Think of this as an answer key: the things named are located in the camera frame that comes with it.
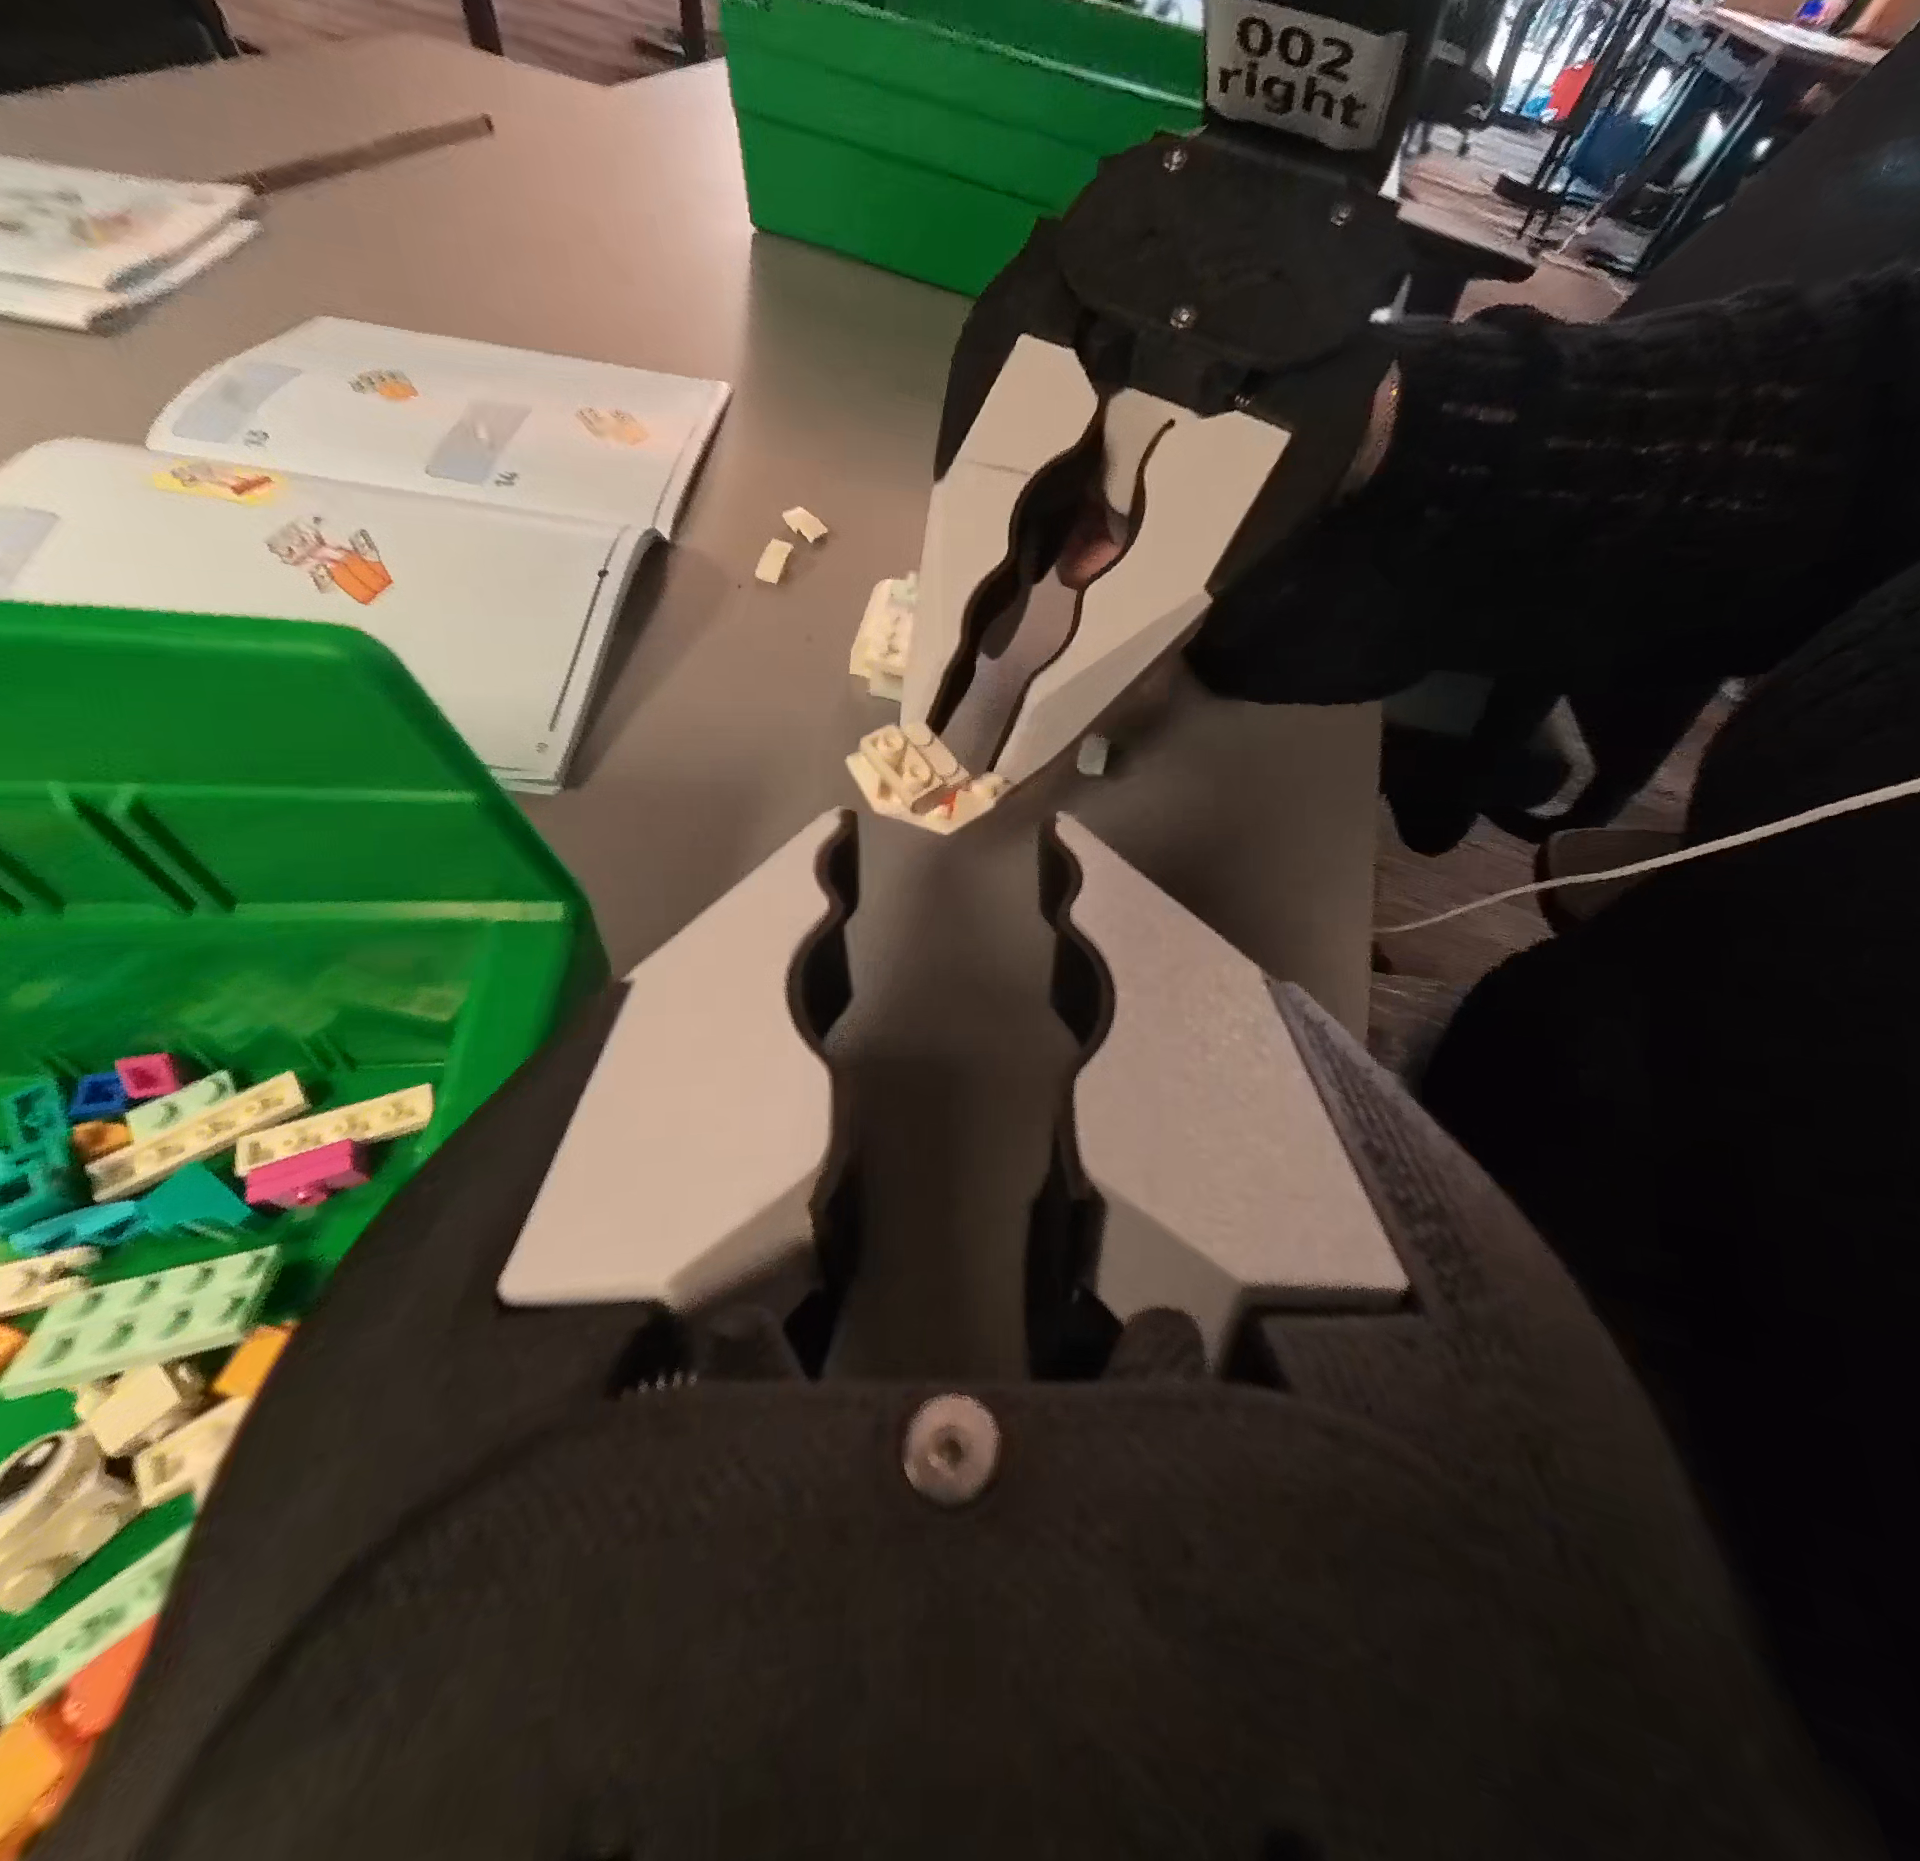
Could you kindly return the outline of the person's right forearm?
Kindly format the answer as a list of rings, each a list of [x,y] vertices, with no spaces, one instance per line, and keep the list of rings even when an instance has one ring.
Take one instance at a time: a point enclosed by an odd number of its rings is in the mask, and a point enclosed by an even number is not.
[[[1565,321],[1395,328],[1362,474],[1227,589],[1186,658],[1213,696],[1386,702],[1484,684],[1387,750],[1404,845],[1598,827],[1726,681],[1833,679],[1915,768],[1915,263]]]

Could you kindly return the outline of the closed white instruction booklet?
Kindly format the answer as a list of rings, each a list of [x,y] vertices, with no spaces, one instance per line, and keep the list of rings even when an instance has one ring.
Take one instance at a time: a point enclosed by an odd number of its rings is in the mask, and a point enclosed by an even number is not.
[[[125,287],[79,287],[23,275],[1,278],[1,320],[60,332],[98,332],[124,321],[224,263],[262,232],[242,215],[185,254],[148,268]]]
[[[121,287],[247,215],[245,184],[177,182],[1,157],[1,271],[72,287]]]

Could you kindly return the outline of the green plastic bin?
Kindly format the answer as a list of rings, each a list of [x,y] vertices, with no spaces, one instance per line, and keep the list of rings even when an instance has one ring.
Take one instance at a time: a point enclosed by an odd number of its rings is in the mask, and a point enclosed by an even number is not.
[[[1100,0],[717,0],[757,233],[966,298],[1201,119],[1201,34]]]

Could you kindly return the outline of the green bin holding lego bricks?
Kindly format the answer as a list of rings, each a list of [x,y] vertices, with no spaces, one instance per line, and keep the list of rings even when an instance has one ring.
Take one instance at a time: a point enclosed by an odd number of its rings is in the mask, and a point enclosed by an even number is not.
[[[355,628],[3,607],[3,1084],[177,1053],[408,1064],[423,1156],[330,1273],[187,1542],[69,1835],[430,1756],[581,1756],[594,1466],[654,1306],[496,1280],[612,1027],[584,893]]]

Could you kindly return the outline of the person's black clothed lap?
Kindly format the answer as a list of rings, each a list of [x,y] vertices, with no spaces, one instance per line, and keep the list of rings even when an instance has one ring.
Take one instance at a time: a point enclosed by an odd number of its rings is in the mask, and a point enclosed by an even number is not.
[[[1419,1098],[1641,1373],[1819,1752],[1915,1857],[1915,794],[1627,883],[1476,985]]]

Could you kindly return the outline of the orange and cream lego assembly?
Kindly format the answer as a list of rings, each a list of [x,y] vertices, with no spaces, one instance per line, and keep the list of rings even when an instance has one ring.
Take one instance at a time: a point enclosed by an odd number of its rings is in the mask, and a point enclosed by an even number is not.
[[[950,836],[992,812],[1010,783],[974,775],[924,725],[887,725],[860,739],[846,768],[880,818]]]

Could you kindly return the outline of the large cream lego assembly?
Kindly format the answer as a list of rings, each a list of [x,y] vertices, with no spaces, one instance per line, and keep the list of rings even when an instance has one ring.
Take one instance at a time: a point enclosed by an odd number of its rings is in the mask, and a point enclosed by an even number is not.
[[[918,604],[918,575],[873,584],[850,646],[847,673],[870,696],[900,702]]]

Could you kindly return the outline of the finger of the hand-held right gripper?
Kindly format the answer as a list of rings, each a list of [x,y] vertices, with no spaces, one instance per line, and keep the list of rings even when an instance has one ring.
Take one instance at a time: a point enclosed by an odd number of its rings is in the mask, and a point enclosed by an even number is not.
[[[1079,593],[1046,572],[1074,521],[1054,552],[1022,556],[1020,591],[978,645],[978,772],[1012,792],[1193,630],[1287,442],[1241,410],[1197,416],[1141,392],[1112,398],[1089,499],[1125,515],[1125,551]]]
[[[1079,355],[1022,335],[928,499],[902,719],[957,759],[1058,759],[1113,696],[1113,564],[1060,572],[1100,459]]]

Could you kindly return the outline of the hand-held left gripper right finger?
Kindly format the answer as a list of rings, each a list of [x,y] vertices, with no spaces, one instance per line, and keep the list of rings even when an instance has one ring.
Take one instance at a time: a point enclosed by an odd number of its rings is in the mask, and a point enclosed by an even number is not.
[[[1412,1293],[1302,1053],[1302,1005],[1083,822],[1038,845],[1070,1074],[1034,1199],[1034,1366],[1101,1369],[1169,1310],[1206,1369],[1269,1315]]]

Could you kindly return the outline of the pile of mixed lego bricks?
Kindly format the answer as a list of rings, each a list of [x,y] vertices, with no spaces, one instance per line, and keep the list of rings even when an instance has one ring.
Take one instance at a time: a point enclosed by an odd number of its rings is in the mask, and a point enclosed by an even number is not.
[[[121,1717],[243,1420],[436,1098],[419,1067],[166,1050],[3,1084],[3,1857]]]

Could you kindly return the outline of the open instruction booklet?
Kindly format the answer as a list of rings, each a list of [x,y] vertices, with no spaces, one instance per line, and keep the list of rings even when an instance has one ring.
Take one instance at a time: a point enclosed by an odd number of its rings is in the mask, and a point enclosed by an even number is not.
[[[140,446],[3,459],[3,599],[352,627],[507,789],[557,792],[731,384],[316,316]]]

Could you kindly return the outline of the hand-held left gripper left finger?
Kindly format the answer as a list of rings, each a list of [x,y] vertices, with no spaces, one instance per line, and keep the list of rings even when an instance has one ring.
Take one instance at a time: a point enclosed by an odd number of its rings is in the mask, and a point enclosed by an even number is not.
[[[828,809],[632,968],[493,1297],[510,1310],[759,1306],[824,1369],[858,1261],[858,824]]]

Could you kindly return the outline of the person's right hand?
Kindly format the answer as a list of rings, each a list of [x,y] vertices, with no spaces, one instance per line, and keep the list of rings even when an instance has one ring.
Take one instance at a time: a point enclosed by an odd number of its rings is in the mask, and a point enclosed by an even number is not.
[[[1129,531],[1129,519],[1103,499],[1088,501],[1054,555],[1048,578],[1072,593],[1083,591],[1125,552]]]

